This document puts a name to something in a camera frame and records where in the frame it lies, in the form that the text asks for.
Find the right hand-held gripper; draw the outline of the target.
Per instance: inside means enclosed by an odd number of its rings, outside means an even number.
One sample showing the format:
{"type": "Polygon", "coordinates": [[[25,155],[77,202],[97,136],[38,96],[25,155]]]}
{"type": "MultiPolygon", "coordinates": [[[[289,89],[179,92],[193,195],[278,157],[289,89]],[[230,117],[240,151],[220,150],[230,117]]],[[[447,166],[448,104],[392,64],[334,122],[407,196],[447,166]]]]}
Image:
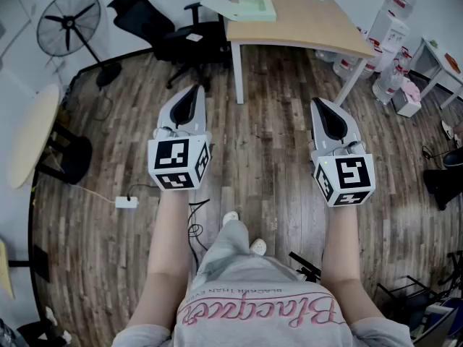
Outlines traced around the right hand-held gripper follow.
{"type": "Polygon", "coordinates": [[[373,156],[354,118],[341,106],[313,98],[313,178],[329,207],[361,205],[375,191],[373,156]]]}

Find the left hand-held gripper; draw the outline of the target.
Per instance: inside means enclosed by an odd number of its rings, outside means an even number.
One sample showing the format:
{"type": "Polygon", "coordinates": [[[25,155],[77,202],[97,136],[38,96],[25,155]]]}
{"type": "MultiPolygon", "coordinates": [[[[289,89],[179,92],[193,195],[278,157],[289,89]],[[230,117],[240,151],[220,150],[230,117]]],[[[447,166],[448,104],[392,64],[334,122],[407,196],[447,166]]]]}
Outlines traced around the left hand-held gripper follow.
{"type": "Polygon", "coordinates": [[[191,85],[161,108],[158,128],[148,141],[148,173],[163,191],[199,189],[211,161],[206,128],[205,89],[191,85]]]}

